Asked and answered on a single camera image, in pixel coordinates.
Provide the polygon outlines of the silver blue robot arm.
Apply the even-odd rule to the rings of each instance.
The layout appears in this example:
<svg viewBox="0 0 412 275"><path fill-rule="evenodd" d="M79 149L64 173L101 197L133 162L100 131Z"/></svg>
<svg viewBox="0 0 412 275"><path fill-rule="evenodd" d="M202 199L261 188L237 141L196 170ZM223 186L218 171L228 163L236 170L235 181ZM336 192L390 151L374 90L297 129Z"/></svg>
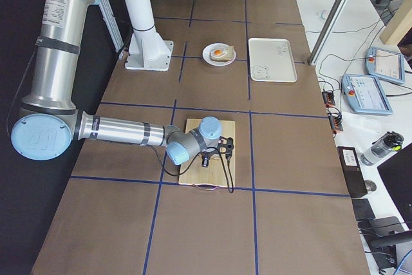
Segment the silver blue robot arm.
<svg viewBox="0 0 412 275"><path fill-rule="evenodd" d="M11 132L14 149L32 160L49 160L65 152L73 140L88 138L163 146L176 165L216 150L222 127L215 117L205 117L184 133L175 126L111 119L76 108L73 81L86 12L95 1L45 0L32 89L22 100L21 118Z"/></svg>

